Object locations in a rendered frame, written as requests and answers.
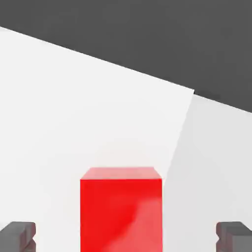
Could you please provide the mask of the small red cube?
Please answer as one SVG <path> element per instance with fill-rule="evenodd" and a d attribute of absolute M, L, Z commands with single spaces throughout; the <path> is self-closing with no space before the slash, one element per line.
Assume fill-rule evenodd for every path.
<path fill-rule="evenodd" d="M 80 252 L 163 252 L 162 178 L 152 167 L 92 167 L 80 180 Z"/>

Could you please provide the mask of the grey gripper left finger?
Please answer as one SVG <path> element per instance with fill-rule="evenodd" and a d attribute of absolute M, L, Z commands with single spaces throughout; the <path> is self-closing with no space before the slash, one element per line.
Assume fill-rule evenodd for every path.
<path fill-rule="evenodd" d="M 0 252 L 36 252 L 34 222 L 12 221 L 0 230 Z"/>

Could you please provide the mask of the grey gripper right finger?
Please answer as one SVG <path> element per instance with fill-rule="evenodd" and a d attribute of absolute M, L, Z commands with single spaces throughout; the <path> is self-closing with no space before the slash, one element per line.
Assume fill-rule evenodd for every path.
<path fill-rule="evenodd" d="M 218 222 L 216 234 L 216 252 L 252 252 L 252 230 L 242 222 Z"/>

